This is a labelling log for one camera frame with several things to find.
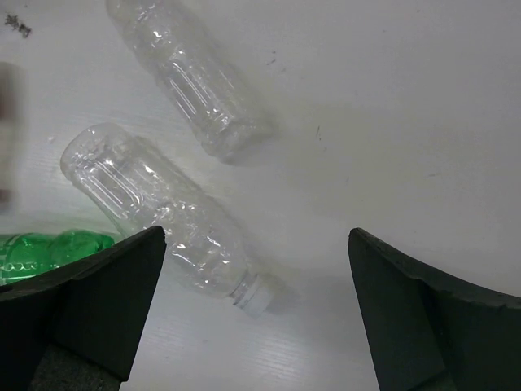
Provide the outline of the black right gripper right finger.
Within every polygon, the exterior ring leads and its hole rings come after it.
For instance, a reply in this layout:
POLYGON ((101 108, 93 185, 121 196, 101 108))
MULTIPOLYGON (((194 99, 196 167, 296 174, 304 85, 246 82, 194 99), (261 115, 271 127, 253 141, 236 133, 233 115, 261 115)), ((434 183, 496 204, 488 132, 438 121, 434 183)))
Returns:
POLYGON ((355 228, 348 257, 382 390, 518 390, 520 299, 355 228))

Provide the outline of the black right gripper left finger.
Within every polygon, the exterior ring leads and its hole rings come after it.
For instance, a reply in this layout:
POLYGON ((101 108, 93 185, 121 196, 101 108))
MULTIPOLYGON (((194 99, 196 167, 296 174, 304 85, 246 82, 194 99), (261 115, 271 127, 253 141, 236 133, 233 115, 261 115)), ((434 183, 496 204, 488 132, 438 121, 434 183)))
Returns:
POLYGON ((118 390, 129 378, 166 250, 147 228, 1 288, 3 390, 118 390))

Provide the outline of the green plastic bottle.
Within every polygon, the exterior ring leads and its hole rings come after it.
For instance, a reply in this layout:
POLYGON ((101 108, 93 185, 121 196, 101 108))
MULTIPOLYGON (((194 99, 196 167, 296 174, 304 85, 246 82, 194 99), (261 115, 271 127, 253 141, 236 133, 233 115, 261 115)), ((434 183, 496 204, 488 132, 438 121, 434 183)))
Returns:
POLYGON ((1 235, 1 285, 41 275, 115 244, 105 234, 70 230, 59 234, 1 235))

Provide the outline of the clear bottle with white cap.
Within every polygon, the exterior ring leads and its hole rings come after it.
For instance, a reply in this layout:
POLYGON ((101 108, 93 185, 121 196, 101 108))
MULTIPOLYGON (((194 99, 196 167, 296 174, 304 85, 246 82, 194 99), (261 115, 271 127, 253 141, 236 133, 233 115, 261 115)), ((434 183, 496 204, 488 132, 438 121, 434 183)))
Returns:
POLYGON ((230 298, 252 317, 268 308, 274 279, 248 251, 243 230, 148 140, 116 124, 92 125, 67 145, 60 168, 123 237, 162 227, 165 260, 180 283, 230 298))

